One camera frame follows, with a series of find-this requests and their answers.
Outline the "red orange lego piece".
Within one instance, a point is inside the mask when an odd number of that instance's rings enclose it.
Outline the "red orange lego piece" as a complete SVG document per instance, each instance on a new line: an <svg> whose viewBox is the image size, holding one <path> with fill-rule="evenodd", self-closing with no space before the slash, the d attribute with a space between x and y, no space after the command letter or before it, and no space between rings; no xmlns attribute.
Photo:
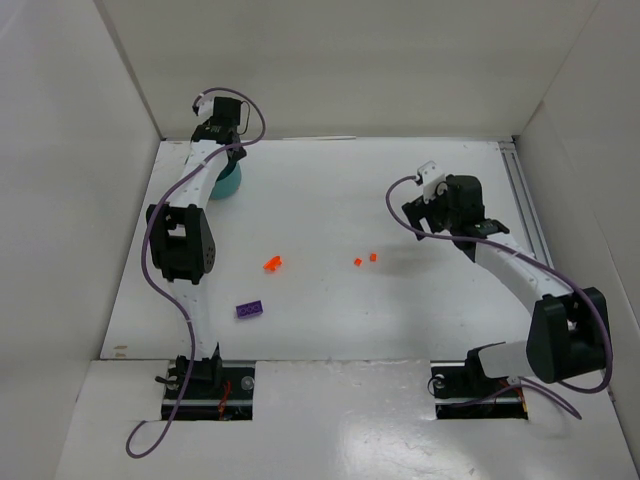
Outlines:
<svg viewBox="0 0 640 480"><path fill-rule="evenodd" d="M277 270L279 270L282 267L282 265L283 265L283 261L281 256L276 255L263 265L263 269L267 273L275 273Z"/></svg>

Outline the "purple long lego brick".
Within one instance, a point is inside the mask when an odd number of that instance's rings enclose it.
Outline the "purple long lego brick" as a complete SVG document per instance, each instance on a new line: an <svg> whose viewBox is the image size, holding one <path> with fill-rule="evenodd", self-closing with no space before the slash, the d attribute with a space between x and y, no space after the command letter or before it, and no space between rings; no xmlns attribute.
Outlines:
<svg viewBox="0 0 640 480"><path fill-rule="evenodd" d="M260 300L237 305L235 310L236 317L239 320L253 318L264 313L263 305Z"/></svg>

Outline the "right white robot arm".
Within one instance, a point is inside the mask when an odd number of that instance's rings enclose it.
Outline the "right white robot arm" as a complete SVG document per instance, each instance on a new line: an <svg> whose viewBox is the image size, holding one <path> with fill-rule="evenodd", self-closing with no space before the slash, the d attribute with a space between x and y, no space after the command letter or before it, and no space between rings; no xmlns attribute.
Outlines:
<svg viewBox="0 0 640 480"><path fill-rule="evenodd" d="M572 378L600 371L585 393L599 392L613 373L606 300L581 288L518 244L500 221L485 215L479 180L446 175L430 166L410 176L421 194L403 205L396 221L417 239L450 241L475 265L498 279L530 315L525 340L472 351L488 378L531 377L571 385Z"/></svg>

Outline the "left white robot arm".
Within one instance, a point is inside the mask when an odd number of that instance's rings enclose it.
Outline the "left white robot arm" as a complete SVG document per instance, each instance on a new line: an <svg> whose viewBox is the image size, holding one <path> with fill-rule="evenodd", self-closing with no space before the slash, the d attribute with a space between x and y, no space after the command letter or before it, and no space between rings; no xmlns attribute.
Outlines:
<svg viewBox="0 0 640 480"><path fill-rule="evenodd" d="M187 315L194 362L176 359L170 375L179 383L186 379L202 386L222 383L222 360L206 299L206 278L215 263L216 245L205 209L218 180L231 175L246 155L237 145L241 110L242 102L230 97L198 101L195 112L204 122L192 135L182 184L163 201L150 230L152 262Z"/></svg>

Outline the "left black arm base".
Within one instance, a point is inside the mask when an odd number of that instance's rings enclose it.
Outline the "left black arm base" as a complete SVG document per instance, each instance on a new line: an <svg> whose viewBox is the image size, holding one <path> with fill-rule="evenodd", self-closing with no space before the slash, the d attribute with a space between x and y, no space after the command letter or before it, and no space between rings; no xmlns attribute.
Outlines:
<svg viewBox="0 0 640 480"><path fill-rule="evenodd" d="M186 378L188 358L178 356L164 375L156 376L163 400L161 418L168 420ZM216 350L197 360L182 397L175 421L250 421L253 418L256 363L224 361Z"/></svg>

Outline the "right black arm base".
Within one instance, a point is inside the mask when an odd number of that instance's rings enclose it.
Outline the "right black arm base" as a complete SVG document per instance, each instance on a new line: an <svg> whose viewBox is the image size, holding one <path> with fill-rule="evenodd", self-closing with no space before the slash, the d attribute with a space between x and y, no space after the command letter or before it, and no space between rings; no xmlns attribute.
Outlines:
<svg viewBox="0 0 640 480"><path fill-rule="evenodd" d="M491 394L506 388L505 377L489 378L479 359L480 347L464 360L432 360L427 390L435 400L437 420L528 419L520 389Z"/></svg>

